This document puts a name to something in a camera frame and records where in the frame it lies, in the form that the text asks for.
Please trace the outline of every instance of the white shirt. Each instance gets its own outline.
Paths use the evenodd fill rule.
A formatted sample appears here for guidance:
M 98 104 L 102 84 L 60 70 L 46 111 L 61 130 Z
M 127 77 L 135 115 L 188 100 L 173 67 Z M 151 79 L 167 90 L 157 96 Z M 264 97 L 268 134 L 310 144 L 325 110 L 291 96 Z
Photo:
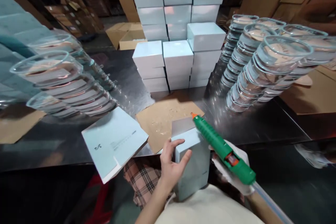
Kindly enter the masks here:
M 184 202 L 171 202 L 155 224 L 263 224 L 247 208 L 213 185 L 198 190 Z

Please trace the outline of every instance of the plaid fabric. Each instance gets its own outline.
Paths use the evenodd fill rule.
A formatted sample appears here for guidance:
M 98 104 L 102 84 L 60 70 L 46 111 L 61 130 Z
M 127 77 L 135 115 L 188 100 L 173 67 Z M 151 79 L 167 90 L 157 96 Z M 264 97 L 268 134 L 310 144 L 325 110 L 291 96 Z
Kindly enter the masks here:
M 151 198 L 161 177 L 160 156 L 136 157 L 124 167 L 124 178 L 134 190 L 134 203 L 141 209 Z

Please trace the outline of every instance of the green hot glue gun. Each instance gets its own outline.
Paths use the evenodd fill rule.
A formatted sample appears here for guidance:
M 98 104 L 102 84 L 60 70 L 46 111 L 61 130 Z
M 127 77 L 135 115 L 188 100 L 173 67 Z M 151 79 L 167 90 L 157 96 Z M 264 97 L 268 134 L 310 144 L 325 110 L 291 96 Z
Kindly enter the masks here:
M 194 123 L 203 138 L 213 147 L 220 160 L 243 184 L 252 185 L 256 173 L 241 159 L 220 135 L 201 116 L 191 113 Z

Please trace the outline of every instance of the person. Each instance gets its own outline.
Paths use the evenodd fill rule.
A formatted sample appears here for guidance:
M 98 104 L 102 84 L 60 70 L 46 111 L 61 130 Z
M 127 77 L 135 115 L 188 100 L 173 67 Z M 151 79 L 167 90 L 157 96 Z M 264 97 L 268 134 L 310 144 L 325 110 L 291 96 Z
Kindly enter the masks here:
M 182 202 L 175 202 L 172 189 L 181 178 L 190 160 L 192 151 L 188 150 L 180 163 L 172 161 L 174 148 L 182 144 L 184 139 L 165 142 L 160 155 L 161 170 L 158 160 L 152 163 L 141 163 L 132 159 L 124 168 L 124 177 L 132 185 L 134 202 L 142 208 L 136 224 L 168 224 L 168 223 L 282 223 L 272 212 L 265 201 L 254 192 L 251 186 L 243 185 L 237 177 L 230 173 L 214 154 L 212 161 L 222 177 L 237 188 L 249 201 L 250 210 L 228 197 L 216 186 L 208 184 Z M 249 164 L 247 154 L 228 142 L 232 149 Z

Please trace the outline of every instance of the hand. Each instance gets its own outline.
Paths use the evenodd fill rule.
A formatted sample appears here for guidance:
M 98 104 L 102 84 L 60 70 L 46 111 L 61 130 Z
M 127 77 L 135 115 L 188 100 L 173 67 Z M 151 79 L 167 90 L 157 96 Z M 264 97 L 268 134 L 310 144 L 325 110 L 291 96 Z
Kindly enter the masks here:
M 172 142 L 171 139 L 164 143 L 162 154 L 160 155 L 161 160 L 161 182 L 169 192 L 177 184 L 179 179 L 182 177 L 184 169 L 191 158 L 192 151 L 187 150 L 181 159 L 180 163 L 174 163 L 172 161 L 172 154 L 176 146 L 184 143 L 184 139 L 177 139 Z
M 230 143 L 229 141 L 226 141 L 226 143 L 233 149 L 233 151 L 245 161 L 245 163 L 249 166 L 249 158 L 247 156 L 247 153 L 239 148 L 237 148 L 235 145 Z M 216 168 L 219 170 L 220 173 L 222 173 L 223 177 L 234 187 L 236 187 L 241 194 L 244 196 L 250 195 L 254 193 L 254 188 L 250 185 L 244 185 L 239 178 L 230 172 L 230 170 L 221 162 L 221 160 L 218 158 L 217 154 L 213 155 L 212 162 L 216 166 Z

